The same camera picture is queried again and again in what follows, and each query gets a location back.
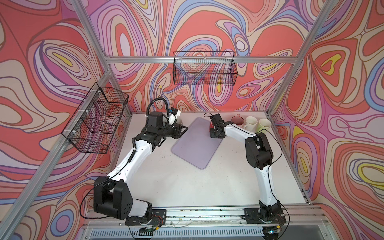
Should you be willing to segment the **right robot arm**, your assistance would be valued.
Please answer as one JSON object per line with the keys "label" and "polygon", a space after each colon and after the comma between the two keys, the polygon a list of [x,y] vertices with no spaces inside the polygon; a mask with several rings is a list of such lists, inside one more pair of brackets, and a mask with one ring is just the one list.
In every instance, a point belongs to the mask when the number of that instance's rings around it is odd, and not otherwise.
{"label": "right robot arm", "polygon": [[268,138],[264,133],[251,133],[234,125],[233,122],[225,122],[220,114],[210,116],[210,137],[213,139],[233,138],[245,144],[246,159],[248,164],[255,169],[260,190],[259,214],[264,222],[268,222],[273,215],[274,207],[278,207],[278,201],[273,196],[270,185],[269,166],[273,163],[273,151]]}

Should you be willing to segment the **white mug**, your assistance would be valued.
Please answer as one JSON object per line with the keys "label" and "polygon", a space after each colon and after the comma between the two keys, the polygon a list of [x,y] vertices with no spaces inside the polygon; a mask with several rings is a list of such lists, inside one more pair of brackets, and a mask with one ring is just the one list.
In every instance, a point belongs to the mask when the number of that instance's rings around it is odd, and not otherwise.
{"label": "white mug", "polygon": [[245,123],[243,125],[243,128],[248,131],[255,133],[258,125],[258,119],[252,116],[248,116],[245,118]]}

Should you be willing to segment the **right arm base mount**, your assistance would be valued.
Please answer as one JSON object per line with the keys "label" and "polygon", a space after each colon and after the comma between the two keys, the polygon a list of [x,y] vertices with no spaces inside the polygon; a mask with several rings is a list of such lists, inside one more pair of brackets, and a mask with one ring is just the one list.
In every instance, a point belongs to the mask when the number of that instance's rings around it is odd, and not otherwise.
{"label": "right arm base mount", "polygon": [[287,220],[282,209],[245,208],[241,218],[247,224],[278,224],[284,225]]}

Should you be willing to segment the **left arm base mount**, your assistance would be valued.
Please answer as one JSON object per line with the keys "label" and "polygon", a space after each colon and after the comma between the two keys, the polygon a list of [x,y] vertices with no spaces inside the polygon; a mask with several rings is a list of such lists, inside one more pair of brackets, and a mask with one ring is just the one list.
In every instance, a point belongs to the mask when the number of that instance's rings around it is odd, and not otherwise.
{"label": "left arm base mount", "polygon": [[161,227],[166,223],[166,209],[151,209],[143,217],[127,217],[126,226]]}

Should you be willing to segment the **red mug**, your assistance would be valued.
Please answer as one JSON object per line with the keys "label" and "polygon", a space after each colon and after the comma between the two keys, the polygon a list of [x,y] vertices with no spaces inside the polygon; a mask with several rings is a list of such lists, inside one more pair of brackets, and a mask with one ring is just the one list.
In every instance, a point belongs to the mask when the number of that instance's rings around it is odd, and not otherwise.
{"label": "red mug", "polygon": [[209,127],[209,132],[211,131],[211,129],[213,129],[214,128],[214,125],[213,125],[213,123],[212,122],[210,122],[210,127]]}

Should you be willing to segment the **pink mug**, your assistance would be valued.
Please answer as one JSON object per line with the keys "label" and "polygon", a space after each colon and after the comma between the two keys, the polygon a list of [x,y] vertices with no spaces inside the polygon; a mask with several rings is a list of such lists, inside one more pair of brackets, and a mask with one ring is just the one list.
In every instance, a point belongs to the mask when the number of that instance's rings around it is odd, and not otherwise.
{"label": "pink mug", "polygon": [[242,126],[245,123],[245,120],[240,116],[240,114],[237,114],[231,118],[231,122],[237,126]]}

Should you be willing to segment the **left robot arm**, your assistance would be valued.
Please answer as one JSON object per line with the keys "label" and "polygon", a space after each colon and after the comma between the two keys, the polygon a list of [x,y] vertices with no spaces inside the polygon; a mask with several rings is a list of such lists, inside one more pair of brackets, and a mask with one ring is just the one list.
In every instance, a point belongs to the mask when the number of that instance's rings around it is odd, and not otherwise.
{"label": "left robot arm", "polygon": [[130,181],[145,159],[166,139],[179,139],[188,127],[178,124],[181,112],[170,108],[165,98],[152,100],[146,110],[146,123],[140,133],[132,139],[133,147],[122,162],[105,177],[94,182],[94,212],[104,218],[119,220],[134,219],[142,225],[154,218],[152,204],[135,199],[129,189]]}

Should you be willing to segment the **light green mug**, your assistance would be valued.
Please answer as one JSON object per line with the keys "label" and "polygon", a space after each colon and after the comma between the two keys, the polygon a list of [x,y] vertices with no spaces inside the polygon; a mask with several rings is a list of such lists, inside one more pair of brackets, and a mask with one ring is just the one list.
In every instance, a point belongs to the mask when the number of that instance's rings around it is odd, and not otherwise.
{"label": "light green mug", "polygon": [[256,133],[261,133],[263,130],[269,130],[272,122],[268,119],[260,119],[257,125]]}

